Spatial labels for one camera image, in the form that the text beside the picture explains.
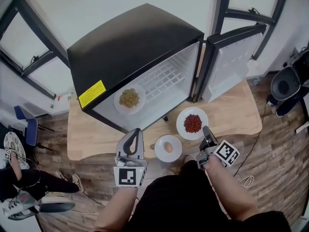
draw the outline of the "blue chair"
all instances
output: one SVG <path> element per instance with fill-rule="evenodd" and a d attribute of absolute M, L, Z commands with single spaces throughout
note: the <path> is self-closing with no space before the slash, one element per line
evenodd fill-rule
<path fill-rule="evenodd" d="M 54 130 L 39 125 L 37 119 L 32 114 L 30 114 L 25 109 L 23 109 L 21 106 L 15 106 L 14 110 L 15 110 L 17 119 L 19 120 L 25 119 L 28 122 L 27 127 L 25 128 L 26 144 L 33 146 L 33 147 L 37 146 L 39 148 L 52 150 L 48 147 L 41 145 L 41 143 L 37 143 L 37 137 L 38 137 L 38 129 L 41 129 L 43 131 L 45 129 L 50 130 L 50 131 L 54 131 Z"/>

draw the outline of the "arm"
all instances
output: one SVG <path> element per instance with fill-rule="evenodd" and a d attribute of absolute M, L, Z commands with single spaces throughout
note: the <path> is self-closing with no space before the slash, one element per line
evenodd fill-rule
<path fill-rule="evenodd" d="M 216 193 L 232 219 L 244 221 L 259 213 L 249 192 L 237 182 L 216 156 L 203 165 Z"/>
<path fill-rule="evenodd" d="M 137 191 L 137 188 L 119 189 L 99 214 L 95 231 L 121 231 L 131 216 Z"/>
<path fill-rule="evenodd" d="M 14 170 L 17 180 L 19 181 L 22 177 L 21 169 L 17 160 L 17 154 L 11 151 L 11 166 Z"/>

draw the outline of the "red beans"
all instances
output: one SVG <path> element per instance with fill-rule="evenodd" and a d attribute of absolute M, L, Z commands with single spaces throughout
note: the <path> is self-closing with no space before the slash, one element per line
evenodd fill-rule
<path fill-rule="evenodd" d="M 202 129 L 202 121 L 198 115 L 190 114 L 184 121 L 185 131 L 189 133 L 198 132 Z"/>

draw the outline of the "yellow warning label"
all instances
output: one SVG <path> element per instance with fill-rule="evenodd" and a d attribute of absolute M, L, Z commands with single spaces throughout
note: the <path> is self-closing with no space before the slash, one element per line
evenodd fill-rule
<path fill-rule="evenodd" d="M 95 100 L 99 95 L 103 94 L 106 91 L 105 86 L 102 81 L 99 80 L 96 84 L 94 84 L 91 88 L 86 90 L 83 94 L 81 94 L 78 99 L 81 104 L 81 107 L 86 107 L 90 102 Z"/>

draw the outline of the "wire shelf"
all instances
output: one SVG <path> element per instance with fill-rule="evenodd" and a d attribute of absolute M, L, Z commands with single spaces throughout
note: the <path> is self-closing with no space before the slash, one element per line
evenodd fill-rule
<path fill-rule="evenodd" d="M 147 72 L 147 76 L 143 76 L 137 84 L 145 90 L 146 103 L 148 103 L 183 79 L 185 76 L 180 70 L 167 60 L 157 68 L 153 68 L 149 74 Z"/>

